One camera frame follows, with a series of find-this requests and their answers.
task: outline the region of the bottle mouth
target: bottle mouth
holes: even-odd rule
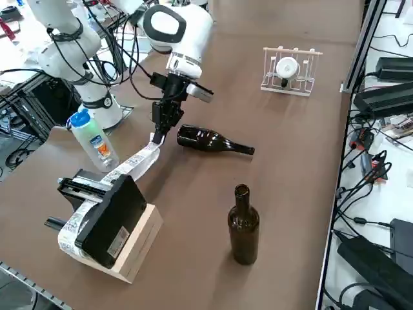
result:
[[[235,188],[235,196],[237,198],[242,198],[245,197],[246,195],[248,195],[250,193],[250,189],[248,188],[248,186],[246,186],[245,184],[239,184],[237,185],[237,187]]]

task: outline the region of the round white object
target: round white object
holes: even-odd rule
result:
[[[277,63],[276,72],[281,79],[291,79],[299,74],[298,62],[293,57],[281,58]]]

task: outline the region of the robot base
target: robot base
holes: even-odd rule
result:
[[[93,117],[102,129],[108,129],[117,125],[123,117],[123,111],[121,106],[117,103],[116,99],[112,96],[112,106],[110,108],[90,108],[89,114]],[[78,111],[84,109],[83,105],[80,105]]]

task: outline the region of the wooden base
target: wooden base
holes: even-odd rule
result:
[[[115,265],[111,269],[107,269],[87,258],[75,255],[71,255],[71,257],[122,281],[132,283],[162,223],[162,217],[156,207],[148,204],[141,219],[138,221],[132,234],[130,234],[128,241],[119,253]]]

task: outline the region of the bottle neck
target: bottle neck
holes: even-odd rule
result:
[[[247,214],[250,209],[250,189],[244,184],[235,188],[235,206],[241,214]]]
[[[246,145],[238,144],[232,142],[229,145],[230,150],[237,152],[237,153],[242,153],[242,154],[248,154],[248,155],[254,155],[255,148],[253,147],[247,147]]]

